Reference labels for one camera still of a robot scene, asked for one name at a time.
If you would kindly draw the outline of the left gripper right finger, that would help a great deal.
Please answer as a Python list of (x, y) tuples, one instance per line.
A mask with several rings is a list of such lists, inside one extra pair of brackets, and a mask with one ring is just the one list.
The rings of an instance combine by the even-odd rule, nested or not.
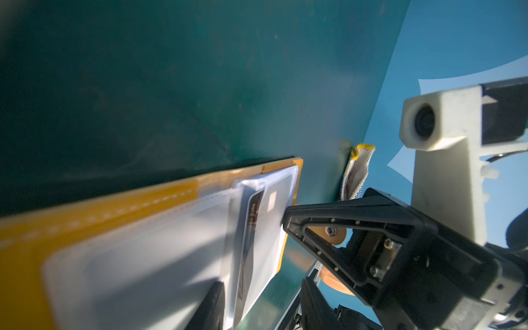
[(302, 280), (301, 309), (301, 327), (304, 330), (344, 329), (316, 283), (309, 277)]

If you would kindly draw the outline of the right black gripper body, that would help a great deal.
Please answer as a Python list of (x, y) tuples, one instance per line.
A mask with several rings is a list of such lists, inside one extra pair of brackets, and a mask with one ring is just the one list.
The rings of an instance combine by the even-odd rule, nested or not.
[(376, 206), (380, 242), (394, 256), (372, 308), (386, 329), (526, 329), (527, 214), (507, 247), (480, 246), (426, 215)]

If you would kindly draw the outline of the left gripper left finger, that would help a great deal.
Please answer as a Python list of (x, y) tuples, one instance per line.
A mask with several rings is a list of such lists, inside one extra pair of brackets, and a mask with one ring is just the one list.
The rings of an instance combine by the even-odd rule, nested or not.
[(215, 282), (185, 330), (222, 330), (226, 305), (225, 286), (221, 281)]

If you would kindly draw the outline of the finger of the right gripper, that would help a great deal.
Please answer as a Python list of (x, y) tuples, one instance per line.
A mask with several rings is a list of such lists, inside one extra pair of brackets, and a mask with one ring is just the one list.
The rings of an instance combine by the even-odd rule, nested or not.
[[(317, 235), (315, 227), (350, 229), (352, 236), (338, 248)], [(372, 188), (359, 199), (290, 206), (283, 229), (369, 307), (380, 305), (411, 259), (437, 234), (433, 219)]]

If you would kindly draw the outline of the yellow leather card holder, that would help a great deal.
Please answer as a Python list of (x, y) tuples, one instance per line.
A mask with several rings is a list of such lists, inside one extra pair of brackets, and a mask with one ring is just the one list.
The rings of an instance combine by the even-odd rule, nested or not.
[[(244, 182), (291, 177), (291, 206), (302, 169), (290, 158), (3, 218), (1, 328), (185, 329), (217, 281), (235, 328)], [(285, 233), (280, 270), (242, 321), (261, 312), (276, 329), (317, 269)]]

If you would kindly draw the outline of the terracotta clay vase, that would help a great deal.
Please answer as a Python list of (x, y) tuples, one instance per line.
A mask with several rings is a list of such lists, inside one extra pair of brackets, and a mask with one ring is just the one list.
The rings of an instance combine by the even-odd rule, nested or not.
[(355, 294), (348, 289), (341, 280), (339, 280), (335, 275), (333, 275), (326, 267), (321, 269), (320, 279), (324, 284), (331, 287), (335, 291), (339, 291), (342, 294), (349, 296), (355, 296)]

